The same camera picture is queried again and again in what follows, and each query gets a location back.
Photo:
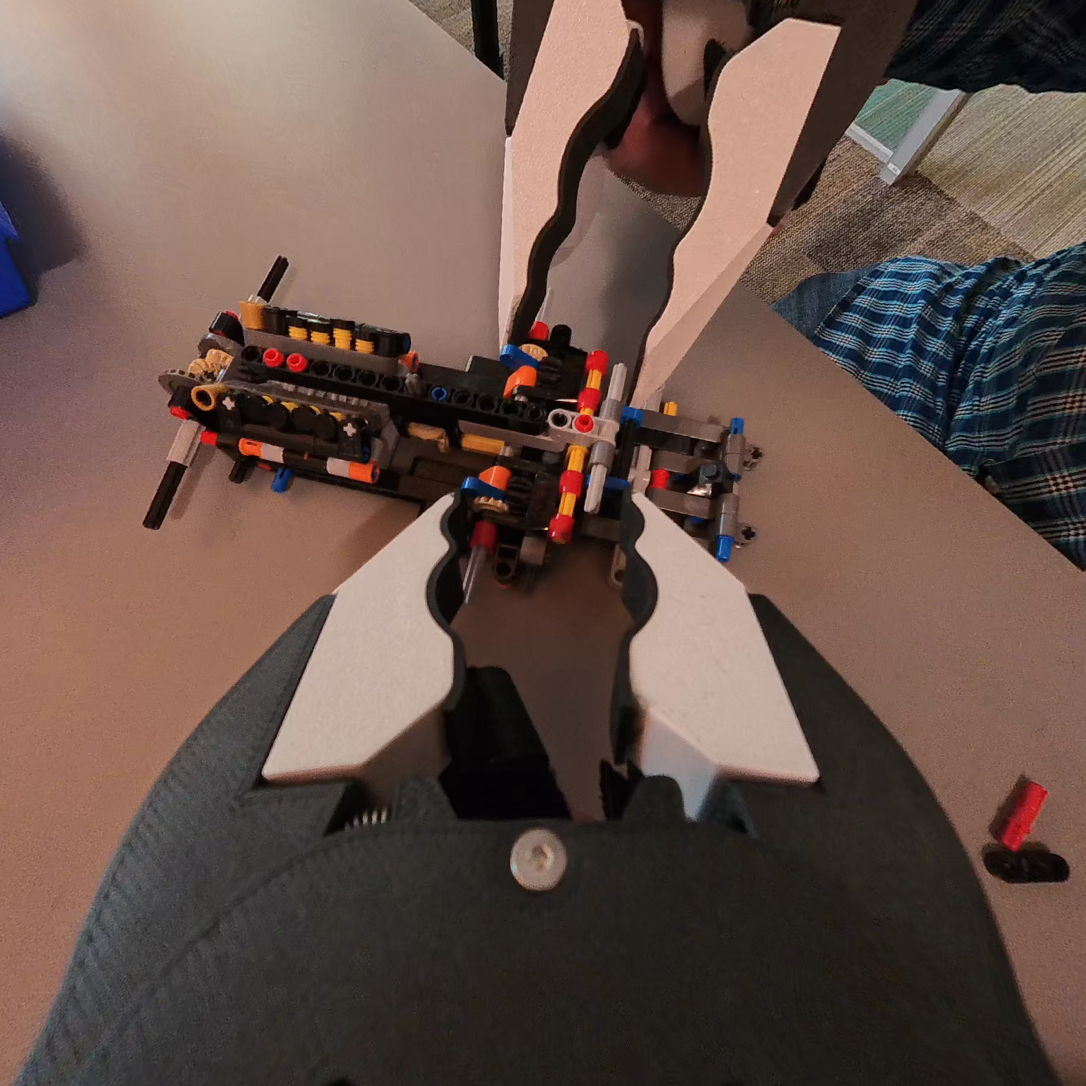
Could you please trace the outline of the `person's right hand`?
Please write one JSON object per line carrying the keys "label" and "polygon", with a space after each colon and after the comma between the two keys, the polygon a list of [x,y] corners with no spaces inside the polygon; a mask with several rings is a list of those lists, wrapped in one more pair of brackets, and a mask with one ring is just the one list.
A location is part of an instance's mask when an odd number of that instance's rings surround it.
{"label": "person's right hand", "polygon": [[626,1],[628,20],[643,31],[644,86],[626,131],[606,152],[613,173],[659,195],[700,197],[705,181],[699,129],[673,112],[661,70],[660,1]]}

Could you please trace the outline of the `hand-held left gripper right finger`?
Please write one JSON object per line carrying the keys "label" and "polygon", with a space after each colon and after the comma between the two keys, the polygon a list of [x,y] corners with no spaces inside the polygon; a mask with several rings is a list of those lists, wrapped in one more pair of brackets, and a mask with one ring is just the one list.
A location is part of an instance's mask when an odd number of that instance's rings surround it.
{"label": "hand-held left gripper right finger", "polygon": [[622,502],[623,634],[613,693],[619,766],[674,782],[700,819],[730,782],[808,787],[820,772],[738,578],[644,494]]}

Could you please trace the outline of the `red lego pin piece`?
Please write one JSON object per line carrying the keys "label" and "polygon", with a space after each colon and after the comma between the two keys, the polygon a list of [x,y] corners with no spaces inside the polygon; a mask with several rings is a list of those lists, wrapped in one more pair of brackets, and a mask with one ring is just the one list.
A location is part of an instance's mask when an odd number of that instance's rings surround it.
{"label": "red lego pin piece", "polygon": [[999,846],[1018,853],[1026,843],[1048,800],[1049,792],[1039,782],[1022,778],[995,817],[993,836]]}

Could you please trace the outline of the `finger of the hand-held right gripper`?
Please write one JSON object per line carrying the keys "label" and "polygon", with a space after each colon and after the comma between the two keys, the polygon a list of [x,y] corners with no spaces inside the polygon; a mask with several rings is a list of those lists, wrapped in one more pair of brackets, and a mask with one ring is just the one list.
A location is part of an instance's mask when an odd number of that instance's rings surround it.
{"label": "finger of the hand-held right gripper", "polygon": [[770,237],[774,200],[839,31],[784,20],[720,68],[705,122],[707,190],[673,251],[670,291],[647,333],[633,406],[662,389]]}
{"label": "finger of the hand-held right gripper", "polygon": [[523,339],[574,232],[590,159],[615,146],[644,83],[620,1],[514,2],[498,245],[498,343]]}

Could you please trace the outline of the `person's blue plaid clothing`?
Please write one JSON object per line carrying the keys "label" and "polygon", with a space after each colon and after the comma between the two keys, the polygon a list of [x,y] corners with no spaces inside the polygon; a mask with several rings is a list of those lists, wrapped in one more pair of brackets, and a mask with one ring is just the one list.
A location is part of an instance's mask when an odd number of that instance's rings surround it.
{"label": "person's blue plaid clothing", "polygon": [[1085,568],[1085,247],[864,267],[812,341]]}

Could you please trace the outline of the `person's blue jeans leg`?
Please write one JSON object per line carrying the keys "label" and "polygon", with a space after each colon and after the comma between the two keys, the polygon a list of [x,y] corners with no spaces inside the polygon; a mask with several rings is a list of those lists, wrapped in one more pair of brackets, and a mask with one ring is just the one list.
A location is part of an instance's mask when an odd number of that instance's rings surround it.
{"label": "person's blue jeans leg", "polygon": [[810,276],[774,302],[773,312],[797,333],[813,341],[828,317],[866,274],[866,268],[859,268]]}

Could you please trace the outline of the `blue plastic storage bin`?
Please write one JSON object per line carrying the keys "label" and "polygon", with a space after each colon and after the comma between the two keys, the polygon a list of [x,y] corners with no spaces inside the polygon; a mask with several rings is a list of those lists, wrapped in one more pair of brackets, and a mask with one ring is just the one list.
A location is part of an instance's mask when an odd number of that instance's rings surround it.
{"label": "blue plastic storage bin", "polygon": [[1,318],[34,304],[34,291],[21,270],[16,247],[20,233],[7,209],[1,205]]}

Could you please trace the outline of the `multicoloured lego technic model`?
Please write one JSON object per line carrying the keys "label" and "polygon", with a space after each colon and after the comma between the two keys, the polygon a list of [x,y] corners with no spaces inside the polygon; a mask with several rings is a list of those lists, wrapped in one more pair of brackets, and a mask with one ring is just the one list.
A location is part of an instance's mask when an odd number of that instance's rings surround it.
{"label": "multicoloured lego technic model", "polygon": [[613,545],[621,588],[632,491],[715,561],[757,536],[740,483],[762,449],[742,417],[632,406],[626,366],[574,346],[565,325],[536,321],[496,359],[471,355],[464,369],[427,363],[408,333],[275,304],[288,268],[278,256],[255,292],[216,314],[195,359],[160,375],[179,426],[144,529],[162,528],[210,449],[229,459],[231,482],[263,469],[277,493],[306,479],[421,510],[459,496],[465,599],[484,570],[501,588],[528,585],[553,550],[581,538]]}

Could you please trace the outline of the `white metal frame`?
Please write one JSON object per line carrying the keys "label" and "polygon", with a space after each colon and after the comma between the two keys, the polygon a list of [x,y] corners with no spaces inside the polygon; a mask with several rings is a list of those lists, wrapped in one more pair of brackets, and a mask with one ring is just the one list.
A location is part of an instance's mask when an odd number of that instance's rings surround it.
{"label": "white metal frame", "polygon": [[967,106],[971,94],[889,79],[876,87],[846,130],[846,137],[875,157],[877,181],[902,182]]}

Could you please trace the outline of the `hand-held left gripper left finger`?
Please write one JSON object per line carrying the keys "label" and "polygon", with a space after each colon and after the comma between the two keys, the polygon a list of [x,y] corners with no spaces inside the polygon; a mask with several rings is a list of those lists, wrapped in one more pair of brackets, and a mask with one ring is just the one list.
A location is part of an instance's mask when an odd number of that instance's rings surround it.
{"label": "hand-held left gripper left finger", "polygon": [[450,760],[444,717],[464,692],[460,557],[468,508],[439,498],[334,591],[262,770],[270,784],[397,785]]}

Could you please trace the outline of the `black metal furniture leg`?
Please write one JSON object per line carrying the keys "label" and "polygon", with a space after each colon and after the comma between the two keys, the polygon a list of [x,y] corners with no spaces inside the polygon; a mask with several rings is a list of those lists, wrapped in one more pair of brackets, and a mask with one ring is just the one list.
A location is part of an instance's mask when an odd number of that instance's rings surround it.
{"label": "black metal furniture leg", "polygon": [[468,1],[473,56],[487,70],[506,78],[505,38],[512,1]]}

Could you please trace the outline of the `black lego beam piece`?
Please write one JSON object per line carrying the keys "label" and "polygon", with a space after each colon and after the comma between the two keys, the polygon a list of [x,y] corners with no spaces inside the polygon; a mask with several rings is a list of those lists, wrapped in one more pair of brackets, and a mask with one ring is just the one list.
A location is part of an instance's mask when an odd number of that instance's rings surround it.
{"label": "black lego beam piece", "polygon": [[1070,877],[1066,859],[1047,848],[993,847],[984,850],[983,862],[992,876],[1009,885],[1052,885]]}

